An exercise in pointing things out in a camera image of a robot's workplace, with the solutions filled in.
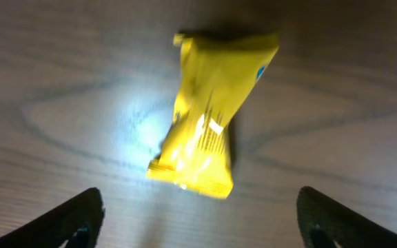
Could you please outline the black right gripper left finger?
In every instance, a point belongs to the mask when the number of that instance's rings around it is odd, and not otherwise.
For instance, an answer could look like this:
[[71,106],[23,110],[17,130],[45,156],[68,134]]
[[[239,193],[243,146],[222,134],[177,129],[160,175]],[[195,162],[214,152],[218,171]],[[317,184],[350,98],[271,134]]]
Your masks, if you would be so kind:
[[95,248],[105,218],[101,192],[91,187],[0,237],[0,248]]

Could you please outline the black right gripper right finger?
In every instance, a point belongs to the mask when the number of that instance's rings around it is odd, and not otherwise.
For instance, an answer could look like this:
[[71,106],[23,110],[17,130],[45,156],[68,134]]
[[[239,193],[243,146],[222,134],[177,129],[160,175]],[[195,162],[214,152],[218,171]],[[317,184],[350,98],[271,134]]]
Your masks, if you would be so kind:
[[305,247],[397,248],[397,234],[318,190],[304,186],[296,200]]

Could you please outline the yellow snack packet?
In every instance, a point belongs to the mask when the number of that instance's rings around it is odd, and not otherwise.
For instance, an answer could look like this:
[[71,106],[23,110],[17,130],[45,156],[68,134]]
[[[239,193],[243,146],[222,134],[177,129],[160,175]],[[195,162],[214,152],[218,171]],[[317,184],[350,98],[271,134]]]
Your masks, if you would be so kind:
[[172,125],[146,176],[212,198],[234,186],[228,126],[278,51],[276,34],[218,40],[175,34],[181,86]]

